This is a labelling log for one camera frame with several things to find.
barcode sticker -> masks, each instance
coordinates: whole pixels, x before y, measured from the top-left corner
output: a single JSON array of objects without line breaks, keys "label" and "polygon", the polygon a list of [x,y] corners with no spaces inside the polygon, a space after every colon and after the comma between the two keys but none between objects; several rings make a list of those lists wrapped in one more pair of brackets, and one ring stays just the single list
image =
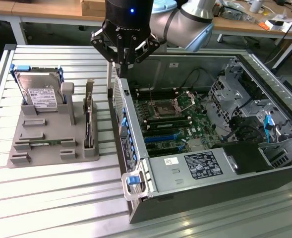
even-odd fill
[{"label": "barcode sticker", "polygon": [[172,158],[165,158],[165,163],[166,165],[175,165],[175,164],[178,164],[179,161],[177,160],[177,157],[172,157]]},{"label": "barcode sticker", "polygon": [[53,88],[28,88],[28,92],[35,108],[58,107]]}]

hard drive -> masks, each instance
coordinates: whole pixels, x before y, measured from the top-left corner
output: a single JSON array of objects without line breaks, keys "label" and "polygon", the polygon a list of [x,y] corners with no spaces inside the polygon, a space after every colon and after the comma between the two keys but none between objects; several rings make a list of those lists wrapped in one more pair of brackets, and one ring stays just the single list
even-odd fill
[{"label": "hard drive", "polygon": [[54,112],[65,103],[61,92],[61,68],[31,68],[18,66],[13,75],[19,85],[25,105],[33,105],[38,112]]}]

motherboard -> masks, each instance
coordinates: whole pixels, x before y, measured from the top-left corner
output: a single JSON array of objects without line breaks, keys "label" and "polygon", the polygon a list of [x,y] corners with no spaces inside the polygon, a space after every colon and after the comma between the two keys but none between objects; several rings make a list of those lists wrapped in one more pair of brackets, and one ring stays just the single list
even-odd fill
[{"label": "motherboard", "polygon": [[136,90],[134,106],[150,157],[206,150],[220,142],[196,92]]}]

power supply label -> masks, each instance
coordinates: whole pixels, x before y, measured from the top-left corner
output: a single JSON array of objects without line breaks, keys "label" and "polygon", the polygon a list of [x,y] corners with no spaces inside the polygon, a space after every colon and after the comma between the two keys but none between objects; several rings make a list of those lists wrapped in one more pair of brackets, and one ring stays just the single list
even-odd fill
[{"label": "power supply label", "polygon": [[203,179],[223,174],[220,165],[211,151],[186,155],[185,160],[194,179]]}]

white sticker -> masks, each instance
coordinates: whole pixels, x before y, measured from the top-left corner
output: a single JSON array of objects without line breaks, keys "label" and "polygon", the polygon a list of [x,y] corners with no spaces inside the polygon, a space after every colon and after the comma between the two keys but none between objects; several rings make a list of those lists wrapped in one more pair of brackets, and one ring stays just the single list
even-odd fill
[{"label": "white sticker", "polygon": [[170,63],[169,68],[178,68],[179,63]]},{"label": "white sticker", "polygon": [[160,128],[160,127],[170,127],[170,126],[172,126],[172,124],[158,125],[157,128]]},{"label": "white sticker", "polygon": [[177,160],[177,157],[172,157],[172,158],[166,158],[165,163],[166,165],[175,165],[175,164],[178,164],[179,161]]},{"label": "white sticker", "polygon": [[57,100],[53,88],[28,88],[35,108],[56,108]]}]

